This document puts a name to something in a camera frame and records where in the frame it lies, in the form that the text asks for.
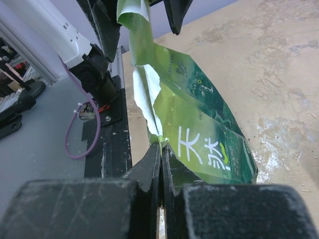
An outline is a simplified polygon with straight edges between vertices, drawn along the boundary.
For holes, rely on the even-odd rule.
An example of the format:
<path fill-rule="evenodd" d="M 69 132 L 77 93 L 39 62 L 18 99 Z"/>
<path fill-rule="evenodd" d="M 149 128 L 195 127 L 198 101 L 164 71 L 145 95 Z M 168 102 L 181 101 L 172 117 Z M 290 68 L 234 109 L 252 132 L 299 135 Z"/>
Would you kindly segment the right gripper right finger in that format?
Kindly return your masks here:
<path fill-rule="evenodd" d="M 301 196 L 286 185 L 208 184 L 167 145 L 161 172 L 169 239 L 316 239 Z"/>

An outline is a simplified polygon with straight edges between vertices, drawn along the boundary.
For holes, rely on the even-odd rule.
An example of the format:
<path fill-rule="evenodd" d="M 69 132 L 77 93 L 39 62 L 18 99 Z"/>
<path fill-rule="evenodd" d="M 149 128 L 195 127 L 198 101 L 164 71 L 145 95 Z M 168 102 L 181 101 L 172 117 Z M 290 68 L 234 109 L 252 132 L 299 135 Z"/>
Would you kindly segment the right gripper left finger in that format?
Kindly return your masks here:
<path fill-rule="evenodd" d="M 35 180 L 0 222 L 3 239 L 156 239 L 160 147 L 121 177 Z"/>

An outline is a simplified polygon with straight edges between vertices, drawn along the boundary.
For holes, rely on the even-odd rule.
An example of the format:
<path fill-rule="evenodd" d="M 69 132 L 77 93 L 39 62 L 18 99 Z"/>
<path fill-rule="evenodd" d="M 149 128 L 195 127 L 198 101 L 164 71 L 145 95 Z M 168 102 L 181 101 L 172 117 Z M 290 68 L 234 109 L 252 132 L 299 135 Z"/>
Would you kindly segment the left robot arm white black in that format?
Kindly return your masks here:
<path fill-rule="evenodd" d="M 7 0 L 5 5 L 23 19 L 57 53 L 67 74 L 89 101 L 105 105 L 118 95 L 108 66 L 114 61 L 122 26 L 130 32 L 134 66 L 134 97 L 154 101 L 161 91 L 152 63 L 154 41 L 150 25 L 152 0 L 81 0 L 95 26 L 100 44 L 83 36 L 49 0 Z"/>

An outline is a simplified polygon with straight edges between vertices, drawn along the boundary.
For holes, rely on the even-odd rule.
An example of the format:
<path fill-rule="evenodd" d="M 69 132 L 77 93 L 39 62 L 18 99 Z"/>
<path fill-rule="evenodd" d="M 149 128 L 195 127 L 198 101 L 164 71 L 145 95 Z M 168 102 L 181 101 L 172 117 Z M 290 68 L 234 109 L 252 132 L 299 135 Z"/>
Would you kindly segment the green litter bag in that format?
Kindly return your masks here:
<path fill-rule="evenodd" d="M 233 113 L 195 61 L 156 44 L 144 0 L 120 0 L 129 30 L 134 100 L 150 142 L 169 144 L 178 160 L 211 184 L 256 183 L 258 168 Z"/>

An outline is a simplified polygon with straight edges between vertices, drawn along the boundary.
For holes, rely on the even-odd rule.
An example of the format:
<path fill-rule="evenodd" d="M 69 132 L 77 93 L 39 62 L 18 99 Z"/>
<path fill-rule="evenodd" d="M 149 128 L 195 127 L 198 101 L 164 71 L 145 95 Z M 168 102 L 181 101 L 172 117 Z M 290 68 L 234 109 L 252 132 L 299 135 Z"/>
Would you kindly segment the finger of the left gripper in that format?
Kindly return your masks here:
<path fill-rule="evenodd" d="M 193 0 L 164 0 L 164 6 L 171 31 L 179 35 L 183 19 Z"/>
<path fill-rule="evenodd" d="M 93 27 L 109 62 L 116 56 L 121 25 L 117 23 L 117 0 L 77 0 Z"/>

